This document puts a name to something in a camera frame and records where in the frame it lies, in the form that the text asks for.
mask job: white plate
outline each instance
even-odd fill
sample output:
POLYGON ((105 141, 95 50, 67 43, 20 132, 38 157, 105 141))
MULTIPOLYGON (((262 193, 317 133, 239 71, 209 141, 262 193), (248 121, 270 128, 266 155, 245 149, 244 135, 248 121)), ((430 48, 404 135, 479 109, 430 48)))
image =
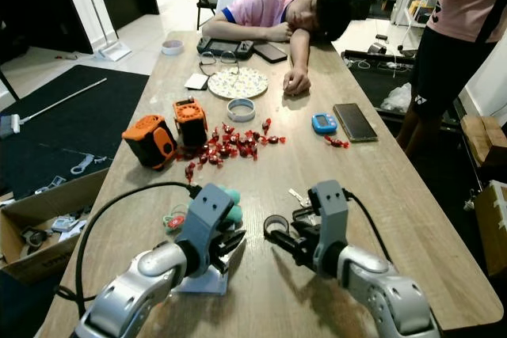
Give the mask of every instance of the white plate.
POLYGON ((268 78, 259 70, 241 67, 239 76, 235 68, 213 74, 208 80, 208 88, 219 97, 228 99, 251 98, 262 94, 268 88, 268 78))

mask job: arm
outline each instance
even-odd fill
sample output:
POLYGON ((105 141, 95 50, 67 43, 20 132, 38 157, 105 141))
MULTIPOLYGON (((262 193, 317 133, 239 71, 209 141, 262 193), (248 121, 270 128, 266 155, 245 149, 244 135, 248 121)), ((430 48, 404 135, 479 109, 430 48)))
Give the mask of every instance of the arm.
POLYGON ((291 37, 292 69, 284 78, 284 92, 296 95, 310 88, 308 79, 308 57, 310 55, 310 33, 296 29, 291 37))
POLYGON ((274 27, 246 27, 230 23, 223 12, 217 13, 203 27, 203 36, 210 36, 224 40, 269 40, 287 41, 292 31, 288 23, 275 25, 274 27))

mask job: eyeglasses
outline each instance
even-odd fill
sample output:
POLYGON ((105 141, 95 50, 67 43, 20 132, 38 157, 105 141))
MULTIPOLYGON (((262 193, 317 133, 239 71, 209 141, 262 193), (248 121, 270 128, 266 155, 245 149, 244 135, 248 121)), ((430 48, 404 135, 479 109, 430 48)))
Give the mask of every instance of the eyeglasses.
POLYGON ((236 83, 239 77, 239 61, 234 55, 234 52, 225 51, 220 56, 221 67, 217 67, 216 64, 216 57, 210 51, 203 51, 200 54, 199 69, 204 75, 211 77, 219 71, 226 69, 227 65, 234 65, 233 68, 235 70, 231 69, 230 72, 236 76, 236 79, 234 80, 234 83, 236 83))

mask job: plastic bag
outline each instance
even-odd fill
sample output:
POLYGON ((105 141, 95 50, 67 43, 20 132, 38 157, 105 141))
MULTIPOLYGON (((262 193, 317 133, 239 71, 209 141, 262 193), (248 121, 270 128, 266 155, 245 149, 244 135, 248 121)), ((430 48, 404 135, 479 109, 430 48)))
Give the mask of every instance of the plastic bag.
POLYGON ((406 112, 409 108, 411 95, 411 85, 407 82, 402 87, 397 87, 389 93, 389 96, 383 100, 380 108, 387 111, 406 112))

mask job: black shorts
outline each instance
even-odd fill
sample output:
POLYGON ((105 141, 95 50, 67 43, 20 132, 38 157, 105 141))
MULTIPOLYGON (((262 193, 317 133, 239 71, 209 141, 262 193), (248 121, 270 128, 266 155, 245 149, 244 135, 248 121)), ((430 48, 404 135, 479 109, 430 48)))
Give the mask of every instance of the black shorts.
POLYGON ((414 111, 422 119, 442 116, 496 43, 471 43, 426 27, 410 83, 414 111))

